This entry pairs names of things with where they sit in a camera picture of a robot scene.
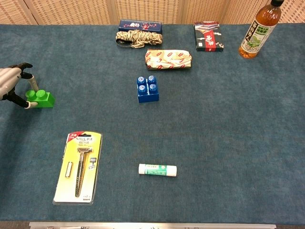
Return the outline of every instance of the blue toy block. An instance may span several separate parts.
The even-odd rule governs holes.
[[[153,102],[159,100],[157,79],[153,75],[148,79],[140,76],[137,79],[137,90],[139,103]]]

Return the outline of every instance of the rope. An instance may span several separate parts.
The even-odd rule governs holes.
[[[145,44],[162,44],[161,34],[140,30],[119,31],[116,33],[115,39],[132,42],[132,48],[143,48]]]

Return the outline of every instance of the green lego brick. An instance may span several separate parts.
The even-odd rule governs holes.
[[[44,90],[39,90],[35,92],[34,90],[29,90],[26,92],[25,96],[28,98],[28,102],[37,102],[35,108],[43,107],[53,107],[55,99],[50,92],[45,92]]]

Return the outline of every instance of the plastic bottle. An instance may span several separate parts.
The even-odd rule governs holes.
[[[239,54],[247,59],[254,58],[281,18],[280,6],[284,0],[272,0],[270,5],[262,7],[246,33]]]

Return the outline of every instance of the glue stick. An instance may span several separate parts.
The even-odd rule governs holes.
[[[164,166],[164,165],[139,164],[139,174],[175,177],[177,176],[177,167]]]

